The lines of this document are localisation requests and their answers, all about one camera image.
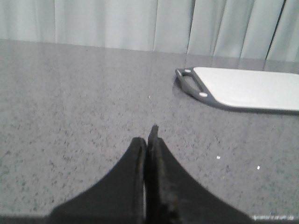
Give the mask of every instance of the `curtain fold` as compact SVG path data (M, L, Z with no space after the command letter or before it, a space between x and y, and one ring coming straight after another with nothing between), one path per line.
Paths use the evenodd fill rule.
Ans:
M266 58L283 2L283 0L254 2L241 58Z
M299 0L0 0L0 39L299 62Z
M154 51L186 53L195 0L160 0Z
M299 1L287 0L267 59L299 62Z
M56 42L153 50L157 0L55 0Z
M188 53L213 56L225 0L196 0Z
M0 38L55 42L54 0L0 0Z

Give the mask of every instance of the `cutting board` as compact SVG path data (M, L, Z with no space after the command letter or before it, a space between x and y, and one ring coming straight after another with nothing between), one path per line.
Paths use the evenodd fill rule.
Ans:
M176 69L182 89L222 109L299 113L299 75L286 72L193 67ZM198 86L185 80L190 76Z

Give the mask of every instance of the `white curtain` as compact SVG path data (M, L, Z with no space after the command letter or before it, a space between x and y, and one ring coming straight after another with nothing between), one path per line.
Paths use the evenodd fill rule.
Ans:
M0 0L0 38L299 62L299 0Z

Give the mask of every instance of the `black object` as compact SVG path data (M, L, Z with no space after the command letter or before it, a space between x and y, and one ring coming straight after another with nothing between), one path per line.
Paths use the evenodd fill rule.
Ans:
M148 146L133 138L126 153L97 184L58 206L49 224L299 224L254 221L198 184L173 157L153 126ZM143 214L143 182L146 217Z
M58 206L50 224L142 224L146 143L132 142L114 168L97 184Z

